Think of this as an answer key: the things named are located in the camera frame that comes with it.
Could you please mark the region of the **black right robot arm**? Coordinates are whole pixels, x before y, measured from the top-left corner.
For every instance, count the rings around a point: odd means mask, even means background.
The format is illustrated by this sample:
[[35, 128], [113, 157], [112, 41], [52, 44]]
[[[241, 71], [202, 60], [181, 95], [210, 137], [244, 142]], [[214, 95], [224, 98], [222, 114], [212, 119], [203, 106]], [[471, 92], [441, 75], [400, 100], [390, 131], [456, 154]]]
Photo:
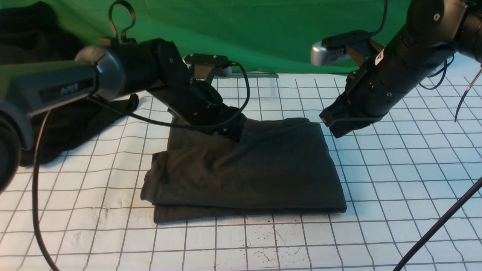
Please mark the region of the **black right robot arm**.
[[382, 120], [410, 91], [449, 57], [461, 53], [481, 62], [480, 0], [412, 0], [405, 25], [386, 45], [374, 32], [356, 30], [312, 45], [311, 63], [333, 64], [351, 58], [341, 95], [320, 113], [335, 138]]

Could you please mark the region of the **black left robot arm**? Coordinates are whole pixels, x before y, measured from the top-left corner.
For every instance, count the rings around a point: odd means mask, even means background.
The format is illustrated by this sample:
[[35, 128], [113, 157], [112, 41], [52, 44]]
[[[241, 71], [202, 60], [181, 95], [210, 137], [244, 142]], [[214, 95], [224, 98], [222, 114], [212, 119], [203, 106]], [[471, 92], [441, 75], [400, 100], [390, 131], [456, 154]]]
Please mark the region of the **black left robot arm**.
[[174, 125], [239, 142], [246, 117], [224, 104], [212, 87], [216, 72], [239, 63], [226, 56], [191, 54], [182, 59], [172, 41], [155, 38], [83, 48], [73, 61], [1, 66], [1, 191], [20, 165], [21, 149], [34, 145], [31, 117], [81, 99], [108, 102], [146, 90], [185, 122]]

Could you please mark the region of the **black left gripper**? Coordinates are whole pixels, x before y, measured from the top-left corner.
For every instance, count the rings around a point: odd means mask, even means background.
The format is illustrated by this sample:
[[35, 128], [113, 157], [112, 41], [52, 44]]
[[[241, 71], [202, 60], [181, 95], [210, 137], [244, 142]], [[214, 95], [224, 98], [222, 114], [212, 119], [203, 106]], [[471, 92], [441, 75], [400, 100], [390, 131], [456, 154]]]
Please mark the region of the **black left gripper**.
[[213, 136], [218, 134], [239, 143], [247, 118], [239, 108], [223, 102], [212, 85], [197, 79], [186, 86], [162, 86], [148, 92], [163, 103], [190, 130]]

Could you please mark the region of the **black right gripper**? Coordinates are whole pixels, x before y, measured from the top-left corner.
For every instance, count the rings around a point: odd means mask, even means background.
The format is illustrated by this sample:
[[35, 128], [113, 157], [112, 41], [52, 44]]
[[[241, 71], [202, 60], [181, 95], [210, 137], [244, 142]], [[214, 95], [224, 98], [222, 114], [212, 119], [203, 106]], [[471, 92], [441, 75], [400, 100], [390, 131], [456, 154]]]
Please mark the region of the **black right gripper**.
[[455, 50], [393, 38], [385, 47], [368, 40], [346, 46], [345, 52], [358, 69], [347, 77], [343, 93], [320, 113], [335, 138], [379, 121]]

